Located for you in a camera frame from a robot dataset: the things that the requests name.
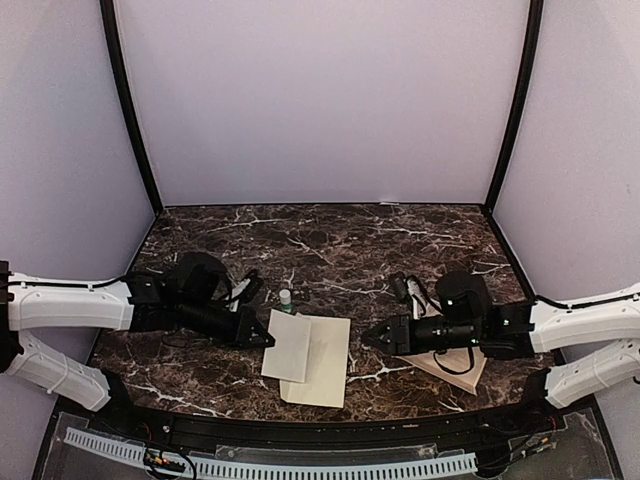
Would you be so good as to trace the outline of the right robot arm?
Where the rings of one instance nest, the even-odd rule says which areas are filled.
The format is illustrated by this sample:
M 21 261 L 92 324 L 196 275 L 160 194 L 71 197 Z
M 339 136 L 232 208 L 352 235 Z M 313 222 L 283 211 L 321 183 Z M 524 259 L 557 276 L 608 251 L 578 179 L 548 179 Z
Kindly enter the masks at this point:
M 415 276 L 396 273 L 390 284 L 408 304 L 408 315 L 390 317 L 366 330 L 363 344 L 392 356 L 479 349 L 485 357 L 513 360 L 568 346 L 602 343 L 571 363 L 543 369 L 526 381 L 523 402 L 510 413 L 521 434 L 549 416 L 614 386 L 639 379 L 639 287 L 558 302 L 539 296 L 530 303 L 493 303 L 480 274 L 453 271 L 435 284 L 431 300 Z

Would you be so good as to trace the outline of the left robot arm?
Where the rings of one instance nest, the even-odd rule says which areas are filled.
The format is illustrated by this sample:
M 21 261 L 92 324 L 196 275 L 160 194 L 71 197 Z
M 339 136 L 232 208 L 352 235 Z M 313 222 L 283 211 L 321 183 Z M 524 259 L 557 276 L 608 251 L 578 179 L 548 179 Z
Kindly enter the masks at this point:
M 84 409 L 101 411 L 120 436 L 141 427 L 119 375 L 81 364 L 33 335 L 39 328 L 99 328 L 147 333 L 186 329 L 234 349 L 271 348 L 275 338 L 250 301 L 263 285 L 252 270 L 233 284 L 226 266 L 188 252 L 161 273 L 132 272 L 104 281 L 41 279 L 1 264 L 1 372 Z

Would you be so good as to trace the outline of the cream letter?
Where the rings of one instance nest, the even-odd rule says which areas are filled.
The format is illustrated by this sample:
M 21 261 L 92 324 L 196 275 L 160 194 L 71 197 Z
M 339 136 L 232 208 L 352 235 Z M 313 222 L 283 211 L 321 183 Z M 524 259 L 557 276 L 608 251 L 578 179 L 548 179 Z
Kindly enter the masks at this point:
M 303 316 L 271 310 L 268 333 L 275 344 L 264 350 L 261 375 L 304 383 L 312 323 Z

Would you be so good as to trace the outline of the cream paper envelope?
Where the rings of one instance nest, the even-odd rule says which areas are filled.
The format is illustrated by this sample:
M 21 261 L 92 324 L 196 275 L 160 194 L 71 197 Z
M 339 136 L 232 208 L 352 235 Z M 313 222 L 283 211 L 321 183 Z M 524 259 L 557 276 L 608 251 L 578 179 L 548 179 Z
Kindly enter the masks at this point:
M 311 322 L 304 383 L 280 381 L 280 398 L 290 404 L 343 408 L 351 320 L 304 316 Z

